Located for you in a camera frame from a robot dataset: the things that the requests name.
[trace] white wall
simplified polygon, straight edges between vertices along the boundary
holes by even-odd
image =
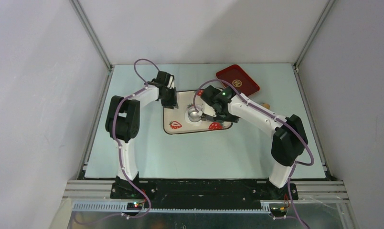
[[[384,228],[384,0],[339,1],[300,76],[361,228]]]
[[[48,228],[106,73],[68,0],[0,0],[0,228]]]
[[[113,64],[294,62],[327,0],[82,0]]]

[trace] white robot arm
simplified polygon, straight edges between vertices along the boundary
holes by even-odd
[[[105,128],[110,133],[111,138],[113,138],[112,127],[115,111],[119,103],[125,99],[119,112],[126,113],[126,117],[118,116],[116,121],[116,138],[121,145],[119,146],[119,162],[123,162],[122,165],[119,163],[117,176],[122,180],[127,180],[122,172],[123,169],[130,180],[133,180],[139,172],[135,161],[134,138],[139,132],[140,109],[157,100],[161,100],[163,107],[177,107],[173,75],[159,71],[157,78],[148,83],[148,86],[145,86],[126,98],[113,96],[110,101]]]
[[[296,115],[278,115],[251,101],[244,94],[237,95],[230,87],[220,90],[208,86],[201,98],[204,101],[203,120],[238,122],[238,119],[242,118],[272,138],[271,154],[275,163],[269,181],[277,188],[284,187],[296,158],[304,151],[304,146],[287,127],[277,122],[277,119],[292,126],[307,144],[301,119]]]

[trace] strawberry print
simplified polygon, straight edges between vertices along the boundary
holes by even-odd
[[[197,96],[201,96],[203,93],[203,90],[199,90],[198,93],[196,94]]]
[[[179,129],[182,127],[182,125],[177,121],[171,121],[170,127],[171,127],[171,129]]]
[[[209,126],[209,130],[221,130],[221,129],[223,129],[223,127],[224,126],[221,123],[212,123]]]

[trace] red tray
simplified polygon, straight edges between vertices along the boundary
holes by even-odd
[[[255,83],[251,77],[244,72],[244,70],[237,64],[233,64],[216,73],[219,80],[225,80],[231,83],[237,90],[250,96],[259,91],[258,84]]]

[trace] strawberry placemat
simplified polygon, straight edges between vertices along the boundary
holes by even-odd
[[[188,111],[193,107],[192,101],[196,91],[177,92],[178,109],[164,108],[164,131],[167,134],[186,134],[203,131],[225,130],[232,126],[230,122],[192,122],[188,118]],[[202,92],[196,96],[197,107],[203,104],[200,98]]]

